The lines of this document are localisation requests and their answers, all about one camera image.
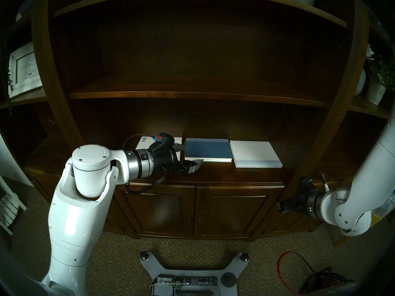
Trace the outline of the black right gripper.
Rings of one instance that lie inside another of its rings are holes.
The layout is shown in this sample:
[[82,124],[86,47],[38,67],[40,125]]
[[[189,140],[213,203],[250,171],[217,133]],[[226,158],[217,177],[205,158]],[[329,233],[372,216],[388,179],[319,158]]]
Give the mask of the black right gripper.
[[276,205],[280,213],[297,213],[299,215],[311,215],[309,209],[309,198],[311,189],[304,187],[299,189],[291,198],[285,200],[277,200]]

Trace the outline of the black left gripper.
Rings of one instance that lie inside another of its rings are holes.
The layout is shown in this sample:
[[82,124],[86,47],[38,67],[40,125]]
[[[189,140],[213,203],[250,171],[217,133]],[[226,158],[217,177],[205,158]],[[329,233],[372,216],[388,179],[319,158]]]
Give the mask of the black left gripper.
[[185,160],[181,164],[177,158],[176,151],[185,151],[188,147],[182,144],[174,144],[172,148],[163,148],[157,151],[151,151],[154,160],[152,174],[160,172],[175,171],[181,176],[186,176],[198,170],[204,162],[204,159]]

